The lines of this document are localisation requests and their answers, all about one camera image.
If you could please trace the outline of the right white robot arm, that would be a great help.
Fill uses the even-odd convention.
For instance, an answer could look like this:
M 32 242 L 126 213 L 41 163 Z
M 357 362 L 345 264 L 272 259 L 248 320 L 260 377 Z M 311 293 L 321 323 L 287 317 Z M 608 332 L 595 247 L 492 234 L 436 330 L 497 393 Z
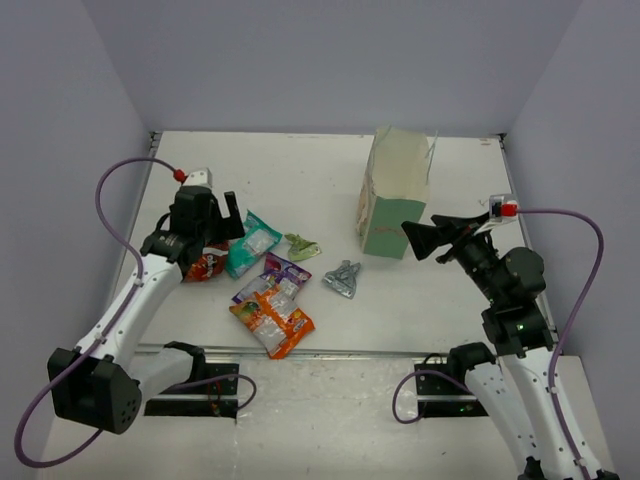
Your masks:
M 445 372 L 433 374 L 476 397 L 519 478 L 614 479 L 590 448 L 564 392 L 557 370 L 561 346 L 537 303 L 546 287 L 544 261 L 523 246 L 499 255 L 490 233 L 495 221 L 486 213 L 402 224 L 417 259 L 445 248 L 437 262 L 456 261 L 489 302 L 482 313 L 488 341 L 451 349 Z

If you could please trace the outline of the red chips bag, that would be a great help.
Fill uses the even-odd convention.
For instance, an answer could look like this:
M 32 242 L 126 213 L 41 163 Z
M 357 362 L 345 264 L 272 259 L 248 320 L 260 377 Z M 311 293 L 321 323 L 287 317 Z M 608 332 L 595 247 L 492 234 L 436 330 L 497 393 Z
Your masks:
M 184 283 L 201 283 L 220 275 L 226 268 L 230 242 L 208 243 L 200 258 L 186 273 Z

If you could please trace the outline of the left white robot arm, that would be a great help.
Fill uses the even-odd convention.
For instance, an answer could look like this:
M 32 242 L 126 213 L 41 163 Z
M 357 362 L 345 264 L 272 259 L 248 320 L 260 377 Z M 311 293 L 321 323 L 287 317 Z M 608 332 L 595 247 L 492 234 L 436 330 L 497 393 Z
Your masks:
M 139 342 L 166 298 L 182 283 L 210 243 L 239 239 L 245 231 L 234 192 L 222 215 L 206 186 L 183 185 L 156 228 L 137 250 L 137 266 L 95 327 L 47 363 L 55 414 L 101 431 L 124 433 L 150 398 L 173 389 L 193 393 L 208 379 L 202 348 L 172 341 L 140 370 L 129 366 Z

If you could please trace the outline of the orange snack packet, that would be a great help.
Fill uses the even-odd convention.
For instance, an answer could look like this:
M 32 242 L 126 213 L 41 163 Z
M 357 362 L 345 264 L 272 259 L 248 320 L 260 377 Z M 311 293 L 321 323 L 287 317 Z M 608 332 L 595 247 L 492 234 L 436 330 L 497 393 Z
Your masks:
M 270 359 L 284 359 L 315 330 L 312 319 L 278 285 L 254 292 L 229 311 L 265 348 Z

